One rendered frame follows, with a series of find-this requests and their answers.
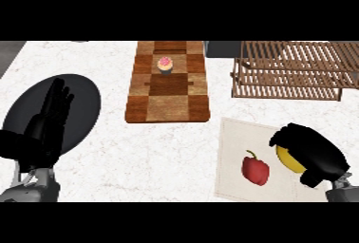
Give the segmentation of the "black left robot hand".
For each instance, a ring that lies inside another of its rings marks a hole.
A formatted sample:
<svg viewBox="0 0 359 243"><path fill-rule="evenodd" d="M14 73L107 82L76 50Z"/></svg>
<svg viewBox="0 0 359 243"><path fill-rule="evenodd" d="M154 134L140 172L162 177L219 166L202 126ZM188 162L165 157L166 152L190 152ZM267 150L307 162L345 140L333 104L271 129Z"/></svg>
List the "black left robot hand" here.
<svg viewBox="0 0 359 243"><path fill-rule="evenodd" d="M18 134L0 130L0 157L18 161L21 173L52 168L61 157L73 99L66 80L57 78L47 93L42 112L33 116L26 132Z"/></svg>

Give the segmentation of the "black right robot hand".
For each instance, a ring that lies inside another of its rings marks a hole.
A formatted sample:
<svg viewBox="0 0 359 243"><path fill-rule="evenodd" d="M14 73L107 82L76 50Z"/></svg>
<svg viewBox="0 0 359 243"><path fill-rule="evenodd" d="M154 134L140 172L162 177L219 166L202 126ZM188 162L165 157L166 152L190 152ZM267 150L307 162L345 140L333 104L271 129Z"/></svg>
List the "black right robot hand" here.
<svg viewBox="0 0 359 243"><path fill-rule="evenodd" d="M296 123L284 126L270 140L270 146L274 145L289 149L307 168L301 182L311 188L317 188L324 180L339 180L351 168L341 148L308 126Z"/></svg>

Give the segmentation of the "yellow lemon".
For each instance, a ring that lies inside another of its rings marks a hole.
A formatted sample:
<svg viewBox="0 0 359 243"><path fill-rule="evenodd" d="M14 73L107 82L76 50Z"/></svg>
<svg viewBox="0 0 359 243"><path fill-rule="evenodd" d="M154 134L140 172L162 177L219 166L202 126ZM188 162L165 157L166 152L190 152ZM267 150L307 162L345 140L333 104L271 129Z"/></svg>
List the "yellow lemon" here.
<svg viewBox="0 0 359 243"><path fill-rule="evenodd" d="M286 167L296 173L304 174L307 171L305 166L299 163L295 157L290 155L287 148L277 146L277 156Z"/></svg>

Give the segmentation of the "cream placemat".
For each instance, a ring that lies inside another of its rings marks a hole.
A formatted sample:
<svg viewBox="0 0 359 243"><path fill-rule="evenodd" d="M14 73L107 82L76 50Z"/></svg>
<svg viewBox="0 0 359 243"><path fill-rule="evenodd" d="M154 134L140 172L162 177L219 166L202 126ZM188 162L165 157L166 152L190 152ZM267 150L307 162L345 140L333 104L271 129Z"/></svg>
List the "cream placemat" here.
<svg viewBox="0 0 359 243"><path fill-rule="evenodd" d="M277 157L270 139L277 127L224 118L219 138L219 162L215 194L236 201L326 202L327 183L317 188L301 183L296 174ZM264 186L255 184L242 173L243 160L253 157L270 165L270 179Z"/></svg>

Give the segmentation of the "brown wooden tiered shelf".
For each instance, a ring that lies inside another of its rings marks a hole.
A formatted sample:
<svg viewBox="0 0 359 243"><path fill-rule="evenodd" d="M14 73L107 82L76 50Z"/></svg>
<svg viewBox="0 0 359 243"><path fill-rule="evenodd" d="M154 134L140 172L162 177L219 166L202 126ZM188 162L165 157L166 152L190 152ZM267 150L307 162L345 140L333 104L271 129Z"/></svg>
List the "brown wooden tiered shelf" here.
<svg viewBox="0 0 359 243"><path fill-rule="evenodd" d="M244 41L233 97L341 101L359 90L359 41Z"/></svg>

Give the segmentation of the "dark grey round plate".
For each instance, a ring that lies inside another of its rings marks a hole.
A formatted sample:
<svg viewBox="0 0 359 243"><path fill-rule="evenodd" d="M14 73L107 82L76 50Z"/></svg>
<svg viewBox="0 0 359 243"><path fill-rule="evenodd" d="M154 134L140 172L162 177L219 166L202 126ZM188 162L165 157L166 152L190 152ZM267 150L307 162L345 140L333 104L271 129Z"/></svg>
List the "dark grey round plate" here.
<svg viewBox="0 0 359 243"><path fill-rule="evenodd" d="M38 82L17 98L2 123L5 130L24 133L29 121L42 111L42 104L54 80L66 81L75 99L66 125L64 155L86 139L95 125L101 110L101 95L95 82L79 74L61 74Z"/></svg>

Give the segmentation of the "red bell pepper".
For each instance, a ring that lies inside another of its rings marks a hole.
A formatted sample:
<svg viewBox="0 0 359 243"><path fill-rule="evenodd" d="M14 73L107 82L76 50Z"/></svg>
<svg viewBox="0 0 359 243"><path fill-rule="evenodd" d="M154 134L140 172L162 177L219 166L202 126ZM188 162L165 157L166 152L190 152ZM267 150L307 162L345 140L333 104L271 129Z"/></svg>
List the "red bell pepper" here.
<svg viewBox="0 0 359 243"><path fill-rule="evenodd" d="M270 165L258 158L253 151L247 150L250 157L243 159L243 176L259 186L265 186L270 179Z"/></svg>

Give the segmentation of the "brown checkered cutting board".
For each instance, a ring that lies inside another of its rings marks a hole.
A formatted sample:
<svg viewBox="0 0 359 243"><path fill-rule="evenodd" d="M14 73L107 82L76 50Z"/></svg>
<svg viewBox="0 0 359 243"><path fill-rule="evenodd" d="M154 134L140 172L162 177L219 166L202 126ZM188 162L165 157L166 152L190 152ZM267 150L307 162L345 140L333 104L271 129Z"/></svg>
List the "brown checkered cutting board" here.
<svg viewBox="0 0 359 243"><path fill-rule="evenodd" d="M165 75L162 57L174 59ZM209 96L205 45L202 41L140 41L129 87L128 123L208 122Z"/></svg>

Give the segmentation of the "pink frosted cupcake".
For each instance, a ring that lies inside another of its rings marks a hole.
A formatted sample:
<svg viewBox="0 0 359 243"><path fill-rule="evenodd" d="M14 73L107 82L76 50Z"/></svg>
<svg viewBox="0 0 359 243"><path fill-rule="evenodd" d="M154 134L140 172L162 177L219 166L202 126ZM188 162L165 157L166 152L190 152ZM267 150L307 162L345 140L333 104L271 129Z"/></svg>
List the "pink frosted cupcake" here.
<svg viewBox="0 0 359 243"><path fill-rule="evenodd" d="M174 70L174 59L171 57L162 57L157 61L157 68L165 75L169 75Z"/></svg>

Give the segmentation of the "dark grey box appliance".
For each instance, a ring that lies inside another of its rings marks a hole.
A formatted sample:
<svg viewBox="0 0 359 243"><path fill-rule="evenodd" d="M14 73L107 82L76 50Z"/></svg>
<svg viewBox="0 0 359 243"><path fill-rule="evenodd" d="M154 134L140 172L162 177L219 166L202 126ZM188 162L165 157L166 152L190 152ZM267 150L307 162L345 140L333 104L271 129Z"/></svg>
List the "dark grey box appliance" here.
<svg viewBox="0 0 359 243"><path fill-rule="evenodd" d="M236 58L240 56L240 41L206 41L209 58Z"/></svg>

